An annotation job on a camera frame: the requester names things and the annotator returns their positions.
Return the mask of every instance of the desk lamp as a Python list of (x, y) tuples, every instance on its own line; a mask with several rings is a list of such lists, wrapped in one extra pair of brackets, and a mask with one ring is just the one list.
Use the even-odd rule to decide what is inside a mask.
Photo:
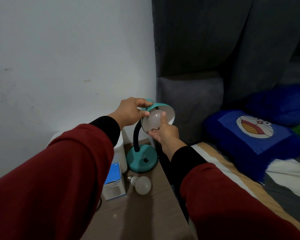
[(150, 107), (141, 109), (150, 112), (150, 115), (142, 118), (136, 124), (133, 132), (133, 147), (127, 154), (127, 164), (131, 171), (136, 173), (147, 172), (158, 162), (157, 152), (151, 145), (139, 145), (140, 129), (142, 128), (145, 133), (152, 129), (158, 129), (160, 127), (160, 116), (164, 111), (167, 113), (167, 121), (170, 125), (173, 124), (176, 116), (174, 109), (167, 104), (153, 103)]

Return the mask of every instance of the blue and white box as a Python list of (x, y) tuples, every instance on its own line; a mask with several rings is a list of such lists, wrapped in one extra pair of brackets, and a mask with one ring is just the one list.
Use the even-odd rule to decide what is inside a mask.
[(111, 164), (107, 179), (103, 185), (102, 194), (105, 200), (112, 200), (126, 195), (124, 179), (118, 162)]

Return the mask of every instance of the red sleeve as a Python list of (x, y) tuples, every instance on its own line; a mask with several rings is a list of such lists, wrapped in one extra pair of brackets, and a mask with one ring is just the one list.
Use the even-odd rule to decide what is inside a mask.
[(224, 175), (203, 163), (183, 179), (180, 193), (199, 239), (300, 239), (300, 231)]
[(82, 124), (0, 178), (0, 239), (80, 239), (113, 154), (101, 129)]

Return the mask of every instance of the doraemon face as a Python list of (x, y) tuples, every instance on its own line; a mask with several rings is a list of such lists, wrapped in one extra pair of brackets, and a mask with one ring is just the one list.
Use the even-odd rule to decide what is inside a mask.
[(270, 138), (273, 136), (271, 123), (252, 116), (240, 116), (237, 125), (248, 136), (254, 138)]

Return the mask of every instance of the hand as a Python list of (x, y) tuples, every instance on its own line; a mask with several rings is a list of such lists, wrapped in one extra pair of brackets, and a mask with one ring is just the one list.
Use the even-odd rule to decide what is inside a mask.
[(186, 146), (186, 144), (179, 139), (178, 128), (168, 124), (166, 112), (162, 112), (161, 114), (160, 129), (149, 130), (148, 134), (161, 143), (162, 151), (168, 156), (170, 161), (178, 149)]
[(149, 112), (137, 109), (137, 107), (146, 108), (152, 104), (152, 102), (148, 102), (144, 98), (130, 97), (128, 99), (121, 100), (116, 111), (108, 116), (114, 118), (116, 122), (118, 122), (120, 130), (122, 130), (124, 126), (134, 125), (141, 118), (149, 116)]

